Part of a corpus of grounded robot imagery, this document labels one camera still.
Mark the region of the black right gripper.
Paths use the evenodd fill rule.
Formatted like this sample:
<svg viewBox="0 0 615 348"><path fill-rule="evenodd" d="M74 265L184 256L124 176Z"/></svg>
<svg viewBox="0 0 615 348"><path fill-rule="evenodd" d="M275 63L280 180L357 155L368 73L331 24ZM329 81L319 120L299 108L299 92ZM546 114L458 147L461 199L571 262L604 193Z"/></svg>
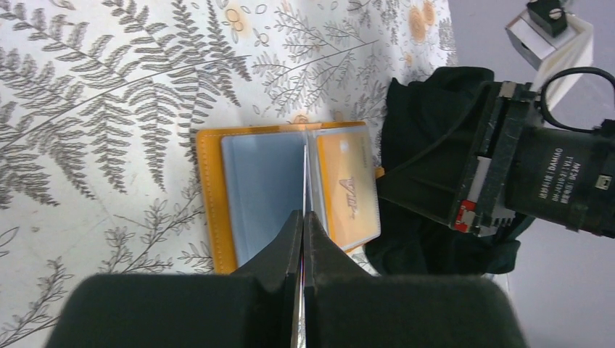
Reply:
<svg viewBox="0 0 615 348"><path fill-rule="evenodd" d="M614 236L614 121L573 128L523 84L393 81L378 194L464 233L518 215Z"/></svg>

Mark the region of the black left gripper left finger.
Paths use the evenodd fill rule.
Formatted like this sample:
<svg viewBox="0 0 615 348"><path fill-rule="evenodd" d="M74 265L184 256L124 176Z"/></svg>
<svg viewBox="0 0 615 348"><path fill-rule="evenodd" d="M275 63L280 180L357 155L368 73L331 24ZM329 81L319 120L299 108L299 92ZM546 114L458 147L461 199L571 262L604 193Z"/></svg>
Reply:
<svg viewBox="0 0 615 348"><path fill-rule="evenodd" d="M48 347L295 347L303 215L228 275L93 275Z"/></svg>

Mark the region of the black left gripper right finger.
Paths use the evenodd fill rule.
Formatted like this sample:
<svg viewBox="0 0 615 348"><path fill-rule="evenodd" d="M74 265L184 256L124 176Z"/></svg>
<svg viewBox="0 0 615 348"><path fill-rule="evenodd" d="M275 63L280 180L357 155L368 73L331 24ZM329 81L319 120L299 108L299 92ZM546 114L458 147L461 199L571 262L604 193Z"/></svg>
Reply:
<svg viewBox="0 0 615 348"><path fill-rule="evenodd" d="M374 276L326 235L303 227L308 347L525 347L507 296L476 276Z"/></svg>

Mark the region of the yellow credit card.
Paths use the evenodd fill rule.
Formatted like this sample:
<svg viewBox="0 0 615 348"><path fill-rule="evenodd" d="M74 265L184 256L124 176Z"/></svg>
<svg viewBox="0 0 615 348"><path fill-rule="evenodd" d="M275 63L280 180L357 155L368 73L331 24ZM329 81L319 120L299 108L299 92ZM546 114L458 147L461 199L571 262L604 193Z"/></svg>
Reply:
<svg viewBox="0 0 615 348"><path fill-rule="evenodd" d="M315 137L329 238L350 251L380 236L376 171L365 127L337 128Z"/></svg>

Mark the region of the yellow leather card holder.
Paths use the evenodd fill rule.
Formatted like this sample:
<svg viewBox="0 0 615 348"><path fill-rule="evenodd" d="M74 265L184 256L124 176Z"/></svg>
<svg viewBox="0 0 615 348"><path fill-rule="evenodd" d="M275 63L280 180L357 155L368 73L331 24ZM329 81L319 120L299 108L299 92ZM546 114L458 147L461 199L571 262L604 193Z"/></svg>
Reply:
<svg viewBox="0 0 615 348"><path fill-rule="evenodd" d="M199 130L197 165L216 273L229 274L274 240L291 212L302 212L303 147L310 207L326 232L315 137L361 121Z"/></svg>

